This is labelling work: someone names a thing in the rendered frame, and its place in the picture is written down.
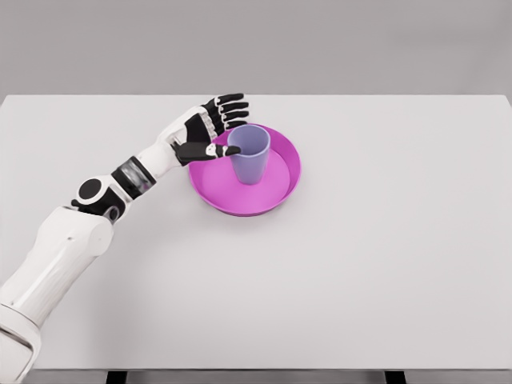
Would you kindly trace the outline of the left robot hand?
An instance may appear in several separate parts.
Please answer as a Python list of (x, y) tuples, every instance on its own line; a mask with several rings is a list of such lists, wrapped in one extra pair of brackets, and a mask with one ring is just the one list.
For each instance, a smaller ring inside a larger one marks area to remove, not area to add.
[(238, 146), (219, 145), (214, 140), (247, 124), (249, 103), (243, 93), (225, 94), (194, 106), (168, 125), (158, 138), (171, 148), (181, 166), (242, 152)]

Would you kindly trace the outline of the magenta round plate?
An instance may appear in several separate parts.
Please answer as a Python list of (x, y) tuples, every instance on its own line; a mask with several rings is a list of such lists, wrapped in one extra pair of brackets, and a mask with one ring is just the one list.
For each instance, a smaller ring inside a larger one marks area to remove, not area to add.
[[(242, 217), (264, 214), (287, 200), (300, 180), (302, 164), (294, 144), (276, 130), (257, 126), (270, 134), (268, 162), (259, 183), (241, 183), (232, 167), (231, 157), (189, 165), (190, 182), (198, 195), (226, 214)], [(227, 137), (231, 131), (214, 142), (228, 145)]]

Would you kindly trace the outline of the lavender plastic cup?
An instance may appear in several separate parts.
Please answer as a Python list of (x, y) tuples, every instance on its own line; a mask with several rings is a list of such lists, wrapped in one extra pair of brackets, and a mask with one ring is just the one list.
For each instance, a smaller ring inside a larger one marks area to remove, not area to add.
[(239, 154), (231, 156), (238, 180), (254, 185), (262, 179), (270, 152), (270, 134), (261, 126), (246, 124), (234, 128), (227, 137), (228, 146), (236, 146)]

